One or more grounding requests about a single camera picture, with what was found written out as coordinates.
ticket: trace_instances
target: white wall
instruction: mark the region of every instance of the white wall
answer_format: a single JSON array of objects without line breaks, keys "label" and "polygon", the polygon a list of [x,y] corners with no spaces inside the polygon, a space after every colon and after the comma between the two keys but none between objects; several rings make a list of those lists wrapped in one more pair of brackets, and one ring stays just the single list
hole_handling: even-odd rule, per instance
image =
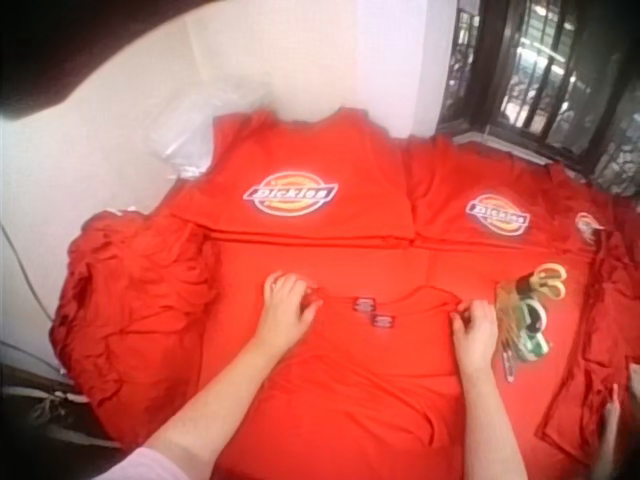
[{"label": "white wall", "polygon": [[[314,120],[341,105],[360,106],[394,134],[407,135],[420,105],[441,104],[438,82],[419,88],[420,75],[432,74],[425,59],[441,62],[442,45],[451,43],[436,42],[438,52],[425,44],[434,3],[455,10],[447,0],[414,0],[409,7],[392,0],[208,4],[119,52],[63,104],[1,120],[2,222],[49,312],[66,275],[66,249],[83,221],[105,208],[148,211],[169,188],[171,172],[150,153],[146,135],[177,92],[205,80],[260,80],[284,118]],[[420,128],[430,133],[424,122]],[[4,240],[2,267],[0,337],[55,362],[48,321]],[[2,357],[52,375],[11,350],[2,348]]]}]

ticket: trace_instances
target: person's right hand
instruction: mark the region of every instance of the person's right hand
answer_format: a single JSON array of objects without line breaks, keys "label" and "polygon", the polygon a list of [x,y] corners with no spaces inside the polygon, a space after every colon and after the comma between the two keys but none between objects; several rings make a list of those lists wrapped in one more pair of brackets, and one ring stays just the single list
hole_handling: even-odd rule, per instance
[{"label": "person's right hand", "polygon": [[[462,316],[469,319],[465,326]],[[460,376],[491,373],[491,359],[498,340],[496,310],[486,300],[473,300],[468,309],[461,305],[451,313],[453,343]]]},{"label": "person's right hand", "polygon": [[303,310],[302,298],[308,292],[309,285],[297,275],[271,274],[264,283],[264,307],[254,344],[277,358],[293,347],[322,305],[321,300],[316,300]]}]

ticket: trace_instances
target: clothing tag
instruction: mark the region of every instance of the clothing tag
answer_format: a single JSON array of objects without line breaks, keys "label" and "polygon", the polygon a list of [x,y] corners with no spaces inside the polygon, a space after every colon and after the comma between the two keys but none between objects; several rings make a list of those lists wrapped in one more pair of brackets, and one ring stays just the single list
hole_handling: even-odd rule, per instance
[{"label": "clothing tag", "polygon": [[371,315],[371,325],[378,328],[393,328],[395,317],[392,315]]},{"label": "clothing tag", "polygon": [[353,310],[360,313],[376,311],[376,299],[373,297],[357,297],[353,299]]}]

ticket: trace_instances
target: yellow scissors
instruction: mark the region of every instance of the yellow scissors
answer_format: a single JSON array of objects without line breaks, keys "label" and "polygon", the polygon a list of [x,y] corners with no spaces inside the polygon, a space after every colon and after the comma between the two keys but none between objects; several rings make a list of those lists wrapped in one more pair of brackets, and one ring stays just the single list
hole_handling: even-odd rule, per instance
[{"label": "yellow scissors", "polygon": [[560,300],[567,294],[567,289],[562,283],[567,279],[567,271],[557,263],[545,263],[535,269],[529,283],[537,292],[544,293],[549,298]]}]

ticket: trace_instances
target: wire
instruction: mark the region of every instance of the wire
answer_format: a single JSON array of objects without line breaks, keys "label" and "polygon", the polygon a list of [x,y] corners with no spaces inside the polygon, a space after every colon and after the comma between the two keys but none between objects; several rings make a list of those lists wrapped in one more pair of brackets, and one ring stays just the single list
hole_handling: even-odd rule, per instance
[{"label": "wire", "polygon": [[60,375],[60,367],[55,366],[53,363],[45,360],[44,358],[40,358],[37,355],[34,355],[33,353],[25,350],[24,348],[20,348],[17,347],[11,343],[7,343],[4,340],[0,340],[0,345],[4,345],[7,348],[10,348],[12,350],[15,350],[16,352],[20,352],[23,353],[24,355],[26,355],[29,358],[32,358],[33,360],[35,360],[36,362],[40,362],[42,365],[45,365],[46,367],[50,368],[51,370],[53,370],[54,372],[56,372],[58,375]]},{"label": "wire", "polygon": [[22,276],[24,277],[25,282],[27,282],[27,287],[29,288],[29,291],[31,292],[31,295],[33,296],[33,298],[35,299],[36,303],[40,307],[40,310],[42,310],[42,312],[45,314],[47,319],[49,319],[50,322],[53,322],[53,317],[47,311],[47,308],[44,306],[44,303],[42,303],[42,300],[40,300],[40,296],[38,295],[38,292],[36,292],[36,289],[34,288],[33,284],[31,283],[31,279],[29,278],[29,274],[27,273],[27,269],[24,267],[24,264],[22,263],[22,259],[20,258],[20,254],[18,253],[18,250],[16,249],[15,245],[11,241],[11,237],[9,236],[9,233],[7,232],[7,230],[4,228],[4,225],[2,224],[2,222],[0,222],[0,227],[2,227],[2,235],[7,240],[7,244],[9,245],[9,248],[13,252],[13,255],[16,257],[16,260],[18,262],[18,267],[20,267],[20,271],[22,272]]}]

